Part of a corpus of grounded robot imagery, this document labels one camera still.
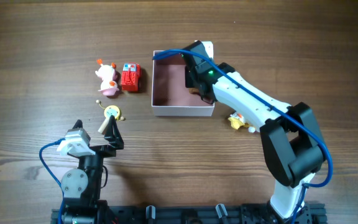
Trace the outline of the white box pink inside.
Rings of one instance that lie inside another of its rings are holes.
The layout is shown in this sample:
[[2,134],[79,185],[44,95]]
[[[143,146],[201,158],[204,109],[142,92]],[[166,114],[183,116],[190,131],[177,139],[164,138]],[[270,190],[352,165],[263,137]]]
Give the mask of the white box pink inside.
[[152,73],[152,110],[155,116],[211,116],[214,105],[185,86],[185,61],[180,54],[155,60]]

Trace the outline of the pink white cow toy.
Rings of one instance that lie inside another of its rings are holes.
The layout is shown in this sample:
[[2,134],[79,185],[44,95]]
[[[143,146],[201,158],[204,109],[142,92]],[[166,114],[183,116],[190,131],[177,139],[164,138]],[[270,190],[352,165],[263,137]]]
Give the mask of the pink white cow toy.
[[104,96],[114,96],[119,91],[119,86],[116,82],[116,64],[104,64],[101,58],[97,59],[97,63],[100,68],[95,71],[95,74],[102,80],[98,91]]

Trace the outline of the yellow wooden rattle drum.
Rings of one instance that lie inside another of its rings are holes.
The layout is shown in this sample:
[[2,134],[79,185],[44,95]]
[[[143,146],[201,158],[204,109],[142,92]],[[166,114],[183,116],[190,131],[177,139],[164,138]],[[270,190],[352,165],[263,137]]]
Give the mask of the yellow wooden rattle drum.
[[107,107],[104,107],[101,104],[100,100],[96,100],[96,104],[98,104],[103,110],[104,110],[104,117],[105,120],[103,121],[103,123],[100,125],[98,132],[100,134],[103,134],[108,126],[109,120],[111,117],[113,117],[116,121],[124,121],[126,118],[122,115],[121,110],[115,106],[115,105],[110,105]]

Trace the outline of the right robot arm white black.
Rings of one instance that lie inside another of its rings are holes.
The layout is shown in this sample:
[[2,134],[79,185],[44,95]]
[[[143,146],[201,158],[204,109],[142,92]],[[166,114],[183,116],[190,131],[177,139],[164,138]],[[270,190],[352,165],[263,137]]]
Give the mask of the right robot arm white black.
[[202,98],[228,105],[260,133],[265,163],[275,178],[270,207],[278,218],[294,223],[306,190],[324,187],[333,176],[333,160],[312,109],[278,101],[230,65],[215,64],[200,41],[180,53],[186,85],[198,89]]

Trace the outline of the white plush duck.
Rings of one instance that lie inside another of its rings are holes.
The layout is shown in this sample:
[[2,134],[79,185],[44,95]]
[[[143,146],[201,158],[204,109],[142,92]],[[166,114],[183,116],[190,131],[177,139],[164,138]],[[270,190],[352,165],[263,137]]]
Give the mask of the white plush duck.
[[239,129],[241,127],[245,127],[248,129],[248,132],[254,133],[256,132],[256,128],[245,119],[243,115],[238,112],[234,112],[228,117],[230,121],[231,127],[234,129]]

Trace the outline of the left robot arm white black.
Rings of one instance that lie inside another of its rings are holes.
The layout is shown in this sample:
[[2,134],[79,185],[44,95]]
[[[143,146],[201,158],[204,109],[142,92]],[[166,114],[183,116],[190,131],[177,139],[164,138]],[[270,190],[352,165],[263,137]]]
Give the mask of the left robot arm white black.
[[100,199],[101,189],[106,186],[102,175],[108,175],[104,159],[115,157],[116,151],[124,148],[124,141],[117,128],[116,119],[110,116],[104,121],[104,139],[107,144],[91,146],[90,136],[78,120],[67,131],[57,151],[78,159],[78,167],[66,172],[60,188],[63,201],[58,211],[58,223],[117,223],[118,218],[107,201]]

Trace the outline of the brown plush bear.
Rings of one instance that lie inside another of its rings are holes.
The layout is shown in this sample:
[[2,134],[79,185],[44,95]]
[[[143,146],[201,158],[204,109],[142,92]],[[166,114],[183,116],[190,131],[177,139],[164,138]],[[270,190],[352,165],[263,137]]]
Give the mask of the brown plush bear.
[[189,88],[188,91],[191,94],[199,94],[200,93],[199,89],[197,89],[197,88]]

